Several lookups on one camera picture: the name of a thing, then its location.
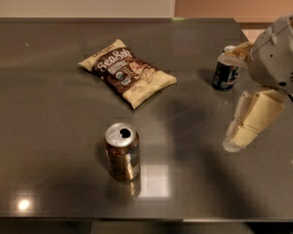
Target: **soda can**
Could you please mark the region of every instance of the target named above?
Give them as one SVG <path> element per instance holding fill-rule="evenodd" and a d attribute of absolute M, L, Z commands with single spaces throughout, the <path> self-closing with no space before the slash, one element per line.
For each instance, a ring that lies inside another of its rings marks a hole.
<path fill-rule="evenodd" d="M 229 52 L 234 46 L 226 46 L 223 53 Z M 223 63 L 217 63 L 216 71 L 213 77 L 212 86 L 216 90 L 228 91 L 233 88 L 239 72 L 238 66 L 227 66 Z"/>
<path fill-rule="evenodd" d="M 139 135 L 128 123 L 115 123 L 105 133 L 105 152 L 110 174 L 132 180 L 140 173 Z"/>

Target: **dark can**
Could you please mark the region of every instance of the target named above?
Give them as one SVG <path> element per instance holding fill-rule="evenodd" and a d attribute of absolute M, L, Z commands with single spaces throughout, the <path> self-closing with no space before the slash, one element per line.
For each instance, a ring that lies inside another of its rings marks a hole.
<path fill-rule="evenodd" d="M 233 48 L 234 46 L 226 46 L 223 50 L 223 53 L 229 52 Z M 238 72 L 238 66 L 227 66 L 218 61 L 216 71 L 213 77 L 212 86 L 216 90 L 220 91 L 228 91 L 232 89 L 236 81 Z"/>
<path fill-rule="evenodd" d="M 128 123 L 115 123 L 105 133 L 105 152 L 110 174 L 132 180 L 140 173 L 139 135 Z"/>

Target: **bag of chips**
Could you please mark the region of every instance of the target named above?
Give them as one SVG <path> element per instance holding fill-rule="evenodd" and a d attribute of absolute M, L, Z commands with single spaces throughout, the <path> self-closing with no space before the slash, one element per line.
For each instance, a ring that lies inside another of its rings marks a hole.
<path fill-rule="evenodd" d="M 155 92 L 177 82 L 174 76 L 137 59 L 121 40 L 79 64 L 101 77 L 134 109 Z"/>

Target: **orange wall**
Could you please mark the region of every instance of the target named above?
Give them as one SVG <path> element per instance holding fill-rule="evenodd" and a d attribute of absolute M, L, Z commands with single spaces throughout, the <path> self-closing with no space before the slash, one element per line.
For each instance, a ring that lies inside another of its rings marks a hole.
<path fill-rule="evenodd" d="M 272 22 L 293 13 L 293 0 L 176 0 L 175 17 Z"/>

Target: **tabletop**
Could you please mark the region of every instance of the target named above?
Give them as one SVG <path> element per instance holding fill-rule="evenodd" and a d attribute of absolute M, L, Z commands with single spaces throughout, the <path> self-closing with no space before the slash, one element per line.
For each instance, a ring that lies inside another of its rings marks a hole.
<path fill-rule="evenodd" d="M 133 110 L 77 62 L 121 39 L 177 83 Z M 293 103 L 238 153 L 222 146 L 243 91 L 212 88 L 233 19 L 0 21 L 0 217 L 293 219 Z M 107 169 L 106 129 L 133 125 L 141 173 Z M 27 202 L 27 208 L 20 208 Z"/>

